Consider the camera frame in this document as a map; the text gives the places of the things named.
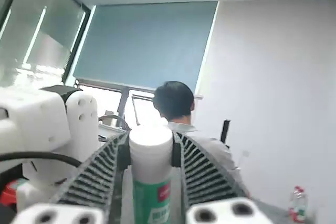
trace screw hole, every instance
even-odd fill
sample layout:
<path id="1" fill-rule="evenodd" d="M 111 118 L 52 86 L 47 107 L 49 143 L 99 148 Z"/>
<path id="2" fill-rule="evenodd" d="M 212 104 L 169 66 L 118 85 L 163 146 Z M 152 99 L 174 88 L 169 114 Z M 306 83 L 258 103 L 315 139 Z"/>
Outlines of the screw hole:
<path id="1" fill-rule="evenodd" d="M 211 223 L 216 220 L 214 213 L 208 209 L 200 209 L 195 213 L 197 222 Z"/>
<path id="2" fill-rule="evenodd" d="M 84 118 L 85 118 L 85 115 L 84 115 L 84 114 L 81 114 L 81 115 L 79 116 L 79 120 L 80 120 L 80 121 L 83 121 Z"/>
<path id="3" fill-rule="evenodd" d="M 83 106 L 85 104 L 85 100 L 84 99 L 80 99 L 79 101 L 78 101 L 78 105 L 79 106 Z"/>
<path id="4" fill-rule="evenodd" d="M 94 217 L 92 215 L 83 215 L 78 219 L 79 224 L 92 224 L 94 223 Z"/>
<path id="5" fill-rule="evenodd" d="M 44 212 L 42 215 L 40 215 L 37 218 L 37 221 L 35 223 L 40 224 L 40 223 L 51 223 L 53 218 L 55 217 L 54 212 Z"/>
<path id="6" fill-rule="evenodd" d="M 232 210 L 235 215 L 240 215 L 240 216 L 246 216 L 246 215 L 253 214 L 252 208 L 246 203 L 237 203 L 232 206 Z"/>

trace water bottle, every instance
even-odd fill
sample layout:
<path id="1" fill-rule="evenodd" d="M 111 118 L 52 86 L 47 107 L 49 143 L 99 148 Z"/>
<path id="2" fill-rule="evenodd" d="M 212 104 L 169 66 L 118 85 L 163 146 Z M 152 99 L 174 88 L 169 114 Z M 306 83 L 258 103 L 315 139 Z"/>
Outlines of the water bottle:
<path id="1" fill-rule="evenodd" d="M 306 219 L 308 199 L 304 189 L 299 188 L 299 193 L 297 194 L 297 215 L 294 220 L 297 223 L 304 223 Z"/>
<path id="2" fill-rule="evenodd" d="M 295 223 L 304 223 L 306 218 L 307 195 L 300 186 L 290 196 L 289 216 Z"/>
<path id="3" fill-rule="evenodd" d="M 289 208 L 288 208 L 288 213 L 291 219 L 294 218 L 295 216 L 295 212 L 297 210 L 296 206 L 297 206 L 297 195 L 299 193 L 299 186 L 294 187 L 294 191 L 291 193 L 290 195 L 290 202 L 289 202 Z"/>

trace window frame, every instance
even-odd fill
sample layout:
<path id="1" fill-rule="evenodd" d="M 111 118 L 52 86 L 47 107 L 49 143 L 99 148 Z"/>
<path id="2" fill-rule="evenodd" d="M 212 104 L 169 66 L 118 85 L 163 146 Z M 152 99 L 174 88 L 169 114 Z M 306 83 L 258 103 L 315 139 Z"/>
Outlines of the window frame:
<path id="1" fill-rule="evenodd" d="M 147 92 L 151 94 L 154 93 L 153 89 L 147 89 L 143 87 L 126 86 L 122 84 L 108 83 L 108 82 L 102 82 L 102 81 L 93 81 L 93 80 L 87 80 L 87 79 L 81 79 L 81 78 L 76 79 L 75 86 L 79 87 L 81 85 L 92 87 L 92 88 L 97 88 L 97 89 L 105 89 L 105 90 L 110 90 L 110 91 L 115 91 L 115 92 L 121 92 L 121 99 L 120 99 L 118 110 L 117 110 L 118 115 L 121 117 L 124 116 L 125 106 L 127 103 L 127 99 L 130 96 L 130 91 L 134 90 L 134 91 Z M 135 106 L 134 106 L 134 99 L 152 101 L 153 98 L 146 97 L 143 95 L 138 95 L 138 94 L 131 94 L 131 98 L 132 98 L 132 103 L 133 103 L 134 112 L 135 112 L 135 119 L 137 122 L 136 124 L 138 125 L 139 121 L 138 121 L 138 117 L 137 117 Z"/>
<path id="2" fill-rule="evenodd" d="M 11 8 L 11 5 L 12 5 L 13 1 L 14 0 L 5 0 L 3 8 L 0 9 L 0 28 L 3 26 L 3 24 L 4 24 L 5 20 L 6 20 L 7 14 L 9 12 L 9 9 Z M 65 84 L 65 82 L 66 82 L 66 80 L 67 80 L 67 78 L 68 78 L 68 76 L 70 74 L 71 66 L 72 66 L 72 64 L 74 62 L 76 52 L 78 50 L 80 41 L 81 41 L 81 39 L 83 37 L 84 30 L 85 30 L 85 27 L 86 27 L 86 25 L 87 25 L 87 23 L 89 21 L 89 17 L 90 17 L 90 13 L 91 13 L 90 8 L 87 7 L 83 2 L 81 2 L 80 0 L 73 0 L 73 1 L 79 7 L 81 7 L 83 9 L 83 11 L 85 12 L 85 17 L 84 17 L 83 23 L 81 24 L 81 26 L 79 28 L 79 33 L 78 33 L 77 38 L 75 40 L 72 52 L 70 53 L 69 59 L 68 59 L 67 63 L 64 66 L 64 73 L 62 75 L 62 82 L 63 82 L 63 84 Z"/>
<path id="3" fill-rule="evenodd" d="M 132 103 L 133 103 L 133 108 L 134 108 L 134 114 L 135 114 L 135 121 L 137 126 L 140 125 L 139 119 L 138 119 L 138 113 L 136 112 L 136 106 L 135 106 L 135 100 L 143 100 L 143 101 L 150 101 L 153 102 L 153 98 L 151 97 L 145 97 L 143 95 L 138 95 L 138 94 L 132 94 Z"/>

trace man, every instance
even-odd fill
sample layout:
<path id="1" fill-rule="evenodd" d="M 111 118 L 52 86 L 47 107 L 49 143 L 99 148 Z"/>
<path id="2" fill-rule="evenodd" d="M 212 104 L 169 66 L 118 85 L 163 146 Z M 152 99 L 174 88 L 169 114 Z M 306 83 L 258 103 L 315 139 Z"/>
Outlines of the man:
<path id="1" fill-rule="evenodd" d="M 156 89 L 153 104 L 161 117 L 168 120 L 168 127 L 171 130 L 192 136 L 192 139 L 212 154 L 248 193 L 226 145 L 217 139 L 195 136 L 197 129 L 191 125 L 191 111 L 195 109 L 194 95 L 187 85 L 178 81 L 166 82 Z"/>

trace window blind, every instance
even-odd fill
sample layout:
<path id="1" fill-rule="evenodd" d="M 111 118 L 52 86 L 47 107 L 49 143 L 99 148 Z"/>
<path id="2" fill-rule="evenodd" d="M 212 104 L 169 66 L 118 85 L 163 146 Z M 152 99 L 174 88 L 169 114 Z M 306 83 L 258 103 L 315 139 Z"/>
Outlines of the window blind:
<path id="1" fill-rule="evenodd" d="M 74 76 L 195 90 L 217 2 L 97 7 Z"/>

